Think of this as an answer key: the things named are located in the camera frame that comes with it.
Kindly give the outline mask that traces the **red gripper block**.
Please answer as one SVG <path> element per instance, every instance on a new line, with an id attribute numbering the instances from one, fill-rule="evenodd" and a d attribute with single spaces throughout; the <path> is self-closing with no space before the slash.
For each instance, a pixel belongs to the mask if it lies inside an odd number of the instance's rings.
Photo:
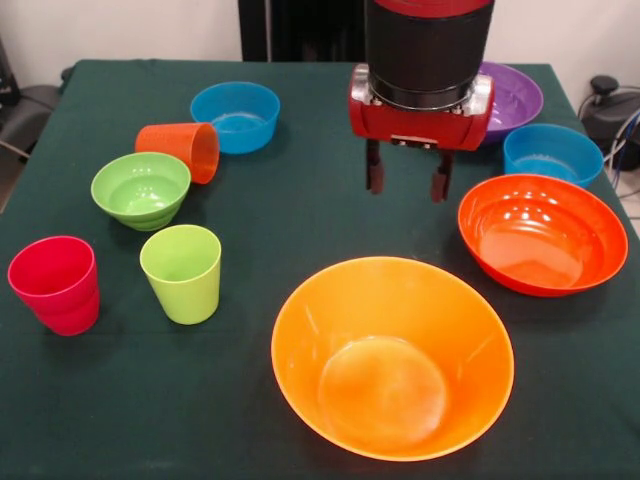
<path id="1" fill-rule="evenodd" d="M 484 111 L 476 115 L 448 111 L 409 112 L 389 105 L 348 100 L 348 112 L 355 135 L 366 140 L 366 189 L 380 194 L 384 188 L 384 166 L 380 142 L 418 142 L 440 149 L 440 164 L 432 176 L 431 200 L 447 200 L 454 165 L 454 151 L 474 151 L 483 142 L 493 109 L 495 94 L 481 98 Z"/>

